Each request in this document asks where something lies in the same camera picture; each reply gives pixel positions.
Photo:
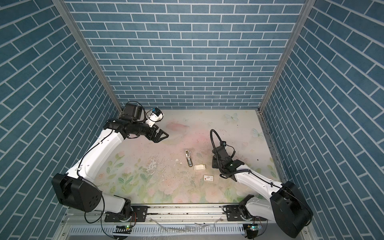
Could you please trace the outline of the beige stapler base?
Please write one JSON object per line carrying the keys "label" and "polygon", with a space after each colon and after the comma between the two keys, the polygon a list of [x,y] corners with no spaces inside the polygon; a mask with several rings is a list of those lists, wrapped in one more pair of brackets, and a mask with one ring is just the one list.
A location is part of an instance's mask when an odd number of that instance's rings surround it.
{"label": "beige stapler base", "polygon": [[192,158],[191,158],[191,155],[190,155],[190,151],[189,150],[185,150],[185,154],[186,154],[186,159],[187,159],[188,166],[192,167],[193,166],[193,162],[192,162]]}

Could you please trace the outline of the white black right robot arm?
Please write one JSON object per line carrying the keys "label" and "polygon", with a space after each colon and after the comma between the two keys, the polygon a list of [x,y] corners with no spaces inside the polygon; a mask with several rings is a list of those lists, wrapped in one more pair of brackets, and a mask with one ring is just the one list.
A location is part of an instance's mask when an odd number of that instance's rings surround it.
{"label": "white black right robot arm", "polygon": [[229,220],[271,220],[291,238],[297,237],[312,222],[314,213],[294,183],[281,183],[257,173],[244,162],[233,160],[224,146],[214,147],[213,168],[220,171],[220,177],[243,184],[269,201],[261,203],[255,195],[247,195],[236,207],[230,208]]}

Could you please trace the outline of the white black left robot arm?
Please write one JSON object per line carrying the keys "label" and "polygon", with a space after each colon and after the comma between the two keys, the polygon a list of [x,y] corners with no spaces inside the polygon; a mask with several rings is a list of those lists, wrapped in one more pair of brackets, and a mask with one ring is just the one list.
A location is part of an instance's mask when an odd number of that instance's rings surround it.
{"label": "white black left robot arm", "polygon": [[168,138],[169,135],[156,125],[163,117],[159,108],[146,113],[140,103],[126,103],[119,118],[106,121],[99,137],[84,156],[66,173],[53,177],[52,185],[58,202],[84,213],[101,211],[117,214],[121,221],[128,220],[132,215],[130,200],[102,193],[94,183],[97,173],[125,139],[144,136],[159,143]]}

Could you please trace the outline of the white staple box sleeve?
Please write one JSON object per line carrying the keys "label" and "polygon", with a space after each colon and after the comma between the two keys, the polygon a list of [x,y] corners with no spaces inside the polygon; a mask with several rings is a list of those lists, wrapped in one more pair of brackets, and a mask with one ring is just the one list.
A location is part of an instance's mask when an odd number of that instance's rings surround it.
{"label": "white staple box sleeve", "polygon": [[213,182],[214,181],[214,176],[212,175],[204,175],[203,180],[206,182]]}

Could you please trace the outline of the open staple box tray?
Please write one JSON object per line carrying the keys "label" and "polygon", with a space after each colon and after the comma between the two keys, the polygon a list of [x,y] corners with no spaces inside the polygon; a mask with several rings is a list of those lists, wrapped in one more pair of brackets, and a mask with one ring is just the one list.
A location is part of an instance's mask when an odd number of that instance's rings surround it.
{"label": "open staple box tray", "polygon": [[195,171],[203,171],[203,170],[206,170],[206,165],[204,165],[204,164],[194,165],[194,170],[195,170]]}

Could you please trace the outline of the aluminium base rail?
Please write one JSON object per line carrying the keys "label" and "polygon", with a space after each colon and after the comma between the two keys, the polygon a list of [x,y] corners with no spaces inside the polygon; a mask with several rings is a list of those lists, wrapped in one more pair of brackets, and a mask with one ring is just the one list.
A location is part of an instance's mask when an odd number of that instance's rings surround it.
{"label": "aluminium base rail", "polygon": [[241,216],[237,204],[133,205],[135,216],[118,222],[106,214],[90,223],[77,210],[69,210],[55,240],[289,240],[274,220]]}

